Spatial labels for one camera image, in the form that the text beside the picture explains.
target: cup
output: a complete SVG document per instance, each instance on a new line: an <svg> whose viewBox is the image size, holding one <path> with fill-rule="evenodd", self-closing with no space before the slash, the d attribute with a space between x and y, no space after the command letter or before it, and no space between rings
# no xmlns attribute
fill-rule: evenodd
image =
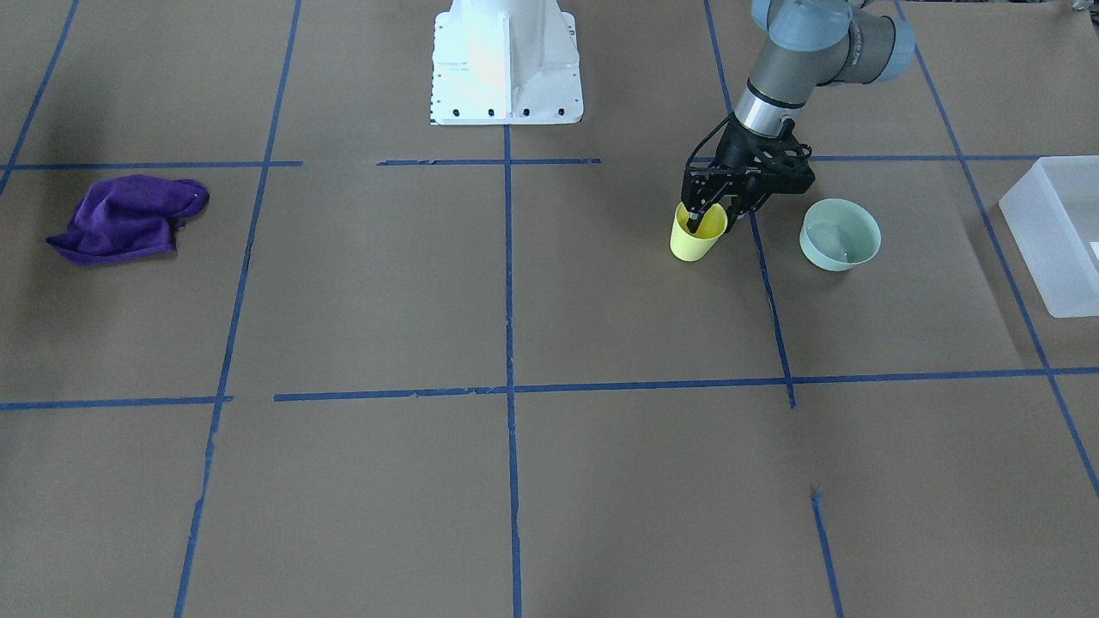
<svg viewBox="0 0 1099 618"><path fill-rule="evenodd" d="M863 207L829 198L812 205L801 225L801 252L825 271L841 272L868 262L881 249L878 222Z"/></svg>
<svg viewBox="0 0 1099 618"><path fill-rule="evenodd" d="M719 203L706 211L693 234L687 230L689 217L687 207L679 202L676 207L676 220L671 222L671 253L684 262L695 262L706 255L729 225L729 216Z"/></svg>

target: purple towel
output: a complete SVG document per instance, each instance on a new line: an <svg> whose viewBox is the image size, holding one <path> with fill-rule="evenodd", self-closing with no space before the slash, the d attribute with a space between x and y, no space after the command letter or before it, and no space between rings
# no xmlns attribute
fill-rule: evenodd
<svg viewBox="0 0 1099 618"><path fill-rule="evenodd" d="M141 174L101 180L76 207L68 231L46 242L78 266L175 251L179 219L195 217L209 199L198 180Z"/></svg>

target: blue joint cap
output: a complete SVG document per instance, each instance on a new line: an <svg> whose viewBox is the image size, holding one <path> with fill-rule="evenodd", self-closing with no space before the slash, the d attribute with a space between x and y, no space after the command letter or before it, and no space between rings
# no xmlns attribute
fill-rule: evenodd
<svg viewBox="0 0 1099 618"><path fill-rule="evenodd" d="M767 32L767 13L770 12L771 0L752 0L752 21Z"/></svg>
<svg viewBox="0 0 1099 618"><path fill-rule="evenodd" d="M881 75L877 76L870 84L889 81L899 76L904 73L908 65L912 64L912 58L915 57L915 32L912 31L912 26L902 20L889 18L889 21L893 24L893 51L889 56L889 62L886 63L886 68L881 69Z"/></svg>
<svg viewBox="0 0 1099 618"><path fill-rule="evenodd" d="M847 36L851 20L851 4L844 0L786 0L767 32L785 49L820 52Z"/></svg>

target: white plastic container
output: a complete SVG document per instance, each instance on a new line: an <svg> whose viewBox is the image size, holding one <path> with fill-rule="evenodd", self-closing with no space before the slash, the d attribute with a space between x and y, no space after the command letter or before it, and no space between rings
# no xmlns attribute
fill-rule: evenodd
<svg viewBox="0 0 1099 618"><path fill-rule="evenodd" d="M1099 316L1099 156L1037 159L1000 210L1050 313Z"/></svg>

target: white mounting plate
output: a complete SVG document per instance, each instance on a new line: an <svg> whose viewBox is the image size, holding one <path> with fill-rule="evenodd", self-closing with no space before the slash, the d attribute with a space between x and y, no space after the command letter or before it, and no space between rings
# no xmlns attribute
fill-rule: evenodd
<svg viewBox="0 0 1099 618"><path fill-rule="evenodd" d="M559 12L576 46L576 19ZM445 36L451 13L435 18L434 71L431 80L431 122L435 124L571 124L584 117L579 63L543 65L525 84L506 92L478 80L460 40ZM541 54L542 49L526 53Z"/></svg>

